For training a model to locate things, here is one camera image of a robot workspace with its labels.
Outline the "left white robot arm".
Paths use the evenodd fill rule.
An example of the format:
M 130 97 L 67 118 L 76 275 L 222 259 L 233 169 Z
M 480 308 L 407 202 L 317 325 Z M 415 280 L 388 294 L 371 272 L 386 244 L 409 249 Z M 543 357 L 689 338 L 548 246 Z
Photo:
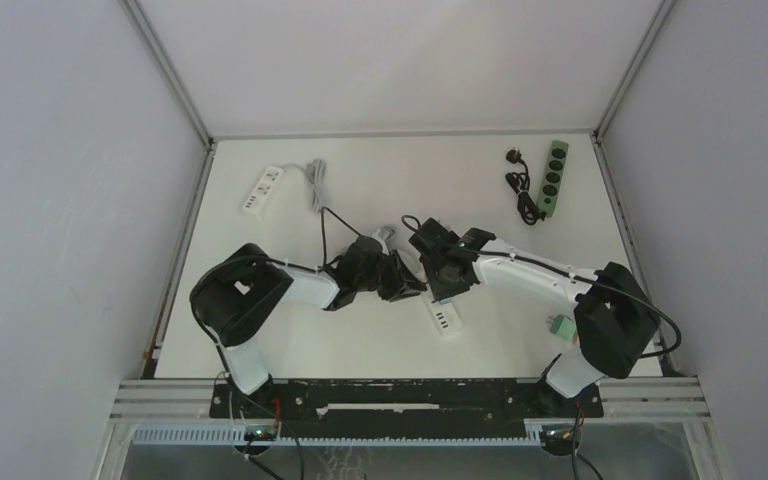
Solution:
M 319 268 L 273 259 L 257 244 L 245 244 L 197 281 L 189 304 L 235 388 L 234 404 L 258 417 L 270 409 L 273 392 L 256 336 L 277 306 L 293 303 L 336 311 L 359 293 L 375 292 L 381 300 L 395 302 L 426 290 L 398 252 L 376 237 L 360 236 Z

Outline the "green power strip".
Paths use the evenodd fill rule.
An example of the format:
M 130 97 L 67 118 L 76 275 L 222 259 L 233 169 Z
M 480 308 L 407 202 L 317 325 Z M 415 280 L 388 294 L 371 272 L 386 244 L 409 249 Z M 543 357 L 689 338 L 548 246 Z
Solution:
M 545 219 L 551 218 L 555 213 L 568 150 L 569 144 L 559 140 L 554 140 L 549 148 L 536 202 L 539 212 Z

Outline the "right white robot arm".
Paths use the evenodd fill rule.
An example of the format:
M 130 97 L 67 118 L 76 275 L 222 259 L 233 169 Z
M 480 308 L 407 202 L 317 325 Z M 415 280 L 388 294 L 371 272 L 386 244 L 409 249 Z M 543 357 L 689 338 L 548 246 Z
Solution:
M 545 369 L 538 388 L 539 406 L 552 416 L 565 415 L 578 395 L 597 381 L 627 378 L 647 346 L 667 324 L 675 339 L 656 351 L 675 351 L 683 337 L 676 322 L 656 307 L 631 271 L 609 262 L 600 269 L 575 267 L 525 252 L 495 234 L 471 228 L 459 235 L 434 218 L 404 215 L 435 300 L 452 299 L 476 285 L 502 287 L 547 301 L 570 316 L 579 343 Z

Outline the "white power strip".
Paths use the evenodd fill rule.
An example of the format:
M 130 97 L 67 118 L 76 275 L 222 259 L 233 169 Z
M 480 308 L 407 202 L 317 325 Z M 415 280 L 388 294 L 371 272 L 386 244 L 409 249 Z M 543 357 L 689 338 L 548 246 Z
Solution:
M 454 337 L 461 331 L 462 321 L 453 304 L 439 305 L 430 292 L 424 292 L 421 298 L 442 338 Z
M 242 201 L 240 211 L 244 214 L 260 218 L 266 208 L 270 196 L 276 190 L 283 176 L 283 168 L 277 166 L 267 167 L 254 188 Z

